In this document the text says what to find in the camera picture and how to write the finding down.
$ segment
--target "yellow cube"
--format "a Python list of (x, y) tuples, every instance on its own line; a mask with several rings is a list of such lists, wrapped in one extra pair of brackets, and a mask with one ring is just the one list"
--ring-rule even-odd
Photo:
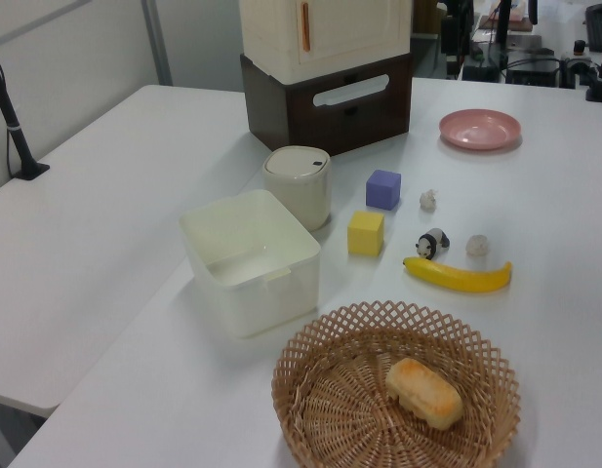
[(379, 256), (384, 218), (380, 213), (355, 212), (348, 224), (348, 253)]

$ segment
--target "lid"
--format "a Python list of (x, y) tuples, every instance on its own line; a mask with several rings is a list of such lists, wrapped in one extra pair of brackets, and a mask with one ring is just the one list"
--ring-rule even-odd
[(309, 146), (285, 146), (274, 151), (265, 163), (269, 173), (287, 177), (313, 176), (329, 162), (329, 153)]

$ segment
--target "pink plate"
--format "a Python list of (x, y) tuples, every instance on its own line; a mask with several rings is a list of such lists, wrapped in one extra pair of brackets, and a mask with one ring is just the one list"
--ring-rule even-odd
[(522, 131), (519, 122), (496, 110), (466, 109), (448, 114), (439, 131), (450, 143), (468, 149), (496, 149), (513, 143)]

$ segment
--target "orange handle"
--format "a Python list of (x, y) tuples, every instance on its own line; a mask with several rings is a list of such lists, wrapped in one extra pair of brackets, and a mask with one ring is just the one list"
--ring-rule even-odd
[(302, 49), (305, 52), (311, 50), (311, 42), (309, 41), (309, 4), (302, 2)]

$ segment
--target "white cabinet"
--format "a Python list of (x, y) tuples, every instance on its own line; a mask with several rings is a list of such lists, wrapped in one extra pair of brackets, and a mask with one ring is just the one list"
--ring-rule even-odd
[(409, 53), (412, 0), (240, 0), (244, 54), (289, 85)]

